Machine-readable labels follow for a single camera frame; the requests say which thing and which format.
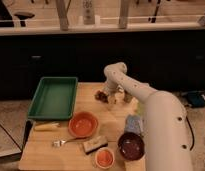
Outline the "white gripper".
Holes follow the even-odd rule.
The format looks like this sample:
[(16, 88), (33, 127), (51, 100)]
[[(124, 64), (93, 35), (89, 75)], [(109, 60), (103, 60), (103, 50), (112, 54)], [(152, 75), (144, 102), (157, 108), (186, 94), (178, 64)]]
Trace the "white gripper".
[(118, 87), (117, 86), (112, 87), (110, 85), (106, 85), (103, 88), (103, 92), (107, 96), (109, 96), (108, 97), (108, 109), (112, 109), (115, 106), (116, 102), (117, 102), (116, 97), (113, 96), (113, 95), (115, 95), (118, 92)]

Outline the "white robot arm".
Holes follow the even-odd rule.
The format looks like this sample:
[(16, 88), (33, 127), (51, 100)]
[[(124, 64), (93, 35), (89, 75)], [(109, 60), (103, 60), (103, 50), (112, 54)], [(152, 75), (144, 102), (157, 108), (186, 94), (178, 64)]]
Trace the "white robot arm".
[(123, 62), (107, 65), (104, 92), (114, 94), (121, 86), (144, 105), (146, 171), (193, 171), (184, 105), (172, 93), (152, 88), (126, 73)]

